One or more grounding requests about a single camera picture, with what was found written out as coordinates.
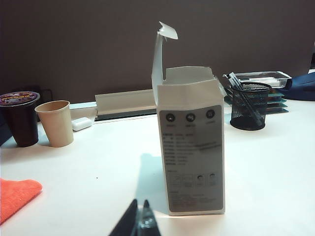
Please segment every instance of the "gray label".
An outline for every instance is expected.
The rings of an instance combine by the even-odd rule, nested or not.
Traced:
[[[169,208],[223,208],[221,106],[160,111]]]

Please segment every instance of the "purple lid label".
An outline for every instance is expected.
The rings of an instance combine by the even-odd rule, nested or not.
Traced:
[[[0,106],[12,106],[33,101],[37,98],[36,92],[12,92],[0,96]]]

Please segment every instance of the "black mesh pencil holder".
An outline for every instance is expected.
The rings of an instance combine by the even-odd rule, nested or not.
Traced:
[[[238,129],[259,130],[265,127],[268,93],[271,86],[242,83],[243,89],[232,88],[233,105],[230,124]]]

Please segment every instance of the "icon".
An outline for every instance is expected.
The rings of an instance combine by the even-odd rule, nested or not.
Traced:
[[[193,121],[195,120],[195,118],[196,118],[196,116],[195,116],[193,113],[189,113],[189,114],[187,114],[187,116],[186,116],[186,120],[187,120],[188,122],[193,122]]]
[[[173,114],[169,113],[166,115],[166,119],[169,122],[173,122],[175,120],[175,116]]]
[[[184,187],[193,187],[192,175],[183,175],[183,185]]]
[[[205,176],[204,175],[196,175],[196,186],[197,187],[205,186]]]
[[[215,111],[214,110],[209,110],[206,113],[207,118],[211,119],[215,116]]]
[[[214,185],[216,185],[216,182],[217,182],[216,174],[215,173],[209,174],[209,185],[214,186]]]
[[[172,175],[171,182],[173,186],[180,186],[181,185],[181,176],[180,175]]]

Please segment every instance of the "cup lid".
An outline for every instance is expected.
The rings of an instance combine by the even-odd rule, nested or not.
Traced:
[[[31,91],[10,92],[0,95],[0,107],[17,106],[34,102],[40,98],[39,93]]]

